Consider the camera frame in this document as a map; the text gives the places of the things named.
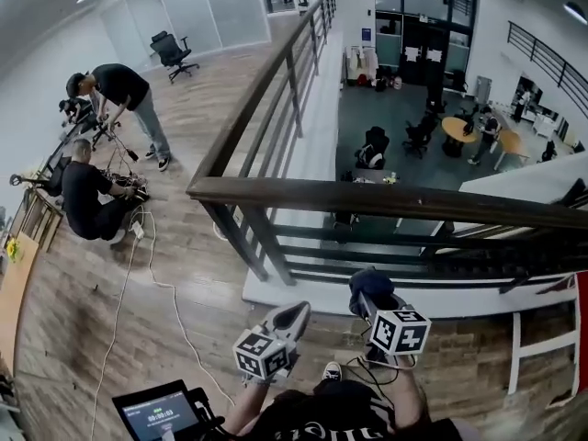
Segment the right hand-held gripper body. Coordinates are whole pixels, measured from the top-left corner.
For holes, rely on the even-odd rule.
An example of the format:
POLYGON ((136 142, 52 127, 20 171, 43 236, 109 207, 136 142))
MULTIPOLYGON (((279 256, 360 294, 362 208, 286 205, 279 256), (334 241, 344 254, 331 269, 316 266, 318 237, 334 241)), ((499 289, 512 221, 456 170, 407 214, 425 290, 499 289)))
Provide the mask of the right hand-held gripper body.
POLYGON ((365 292, 358 295, 359 315, 368 323, 364 361, 374 366, 398 367, 398 357, 408 356, 414 367, 431 329, 431 320, 399 296, 365 292))

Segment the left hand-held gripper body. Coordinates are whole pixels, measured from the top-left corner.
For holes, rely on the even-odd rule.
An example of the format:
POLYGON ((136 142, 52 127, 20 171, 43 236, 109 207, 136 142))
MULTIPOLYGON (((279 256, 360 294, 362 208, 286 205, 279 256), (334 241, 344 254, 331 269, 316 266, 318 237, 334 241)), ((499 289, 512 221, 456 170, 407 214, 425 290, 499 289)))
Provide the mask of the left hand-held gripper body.
POLYGON ((232 346, 237 368, 248 378, 271 382, 286 378, 297 359, 300 322, 283 316, 268 316, 252 329, 245 329, 232 346))

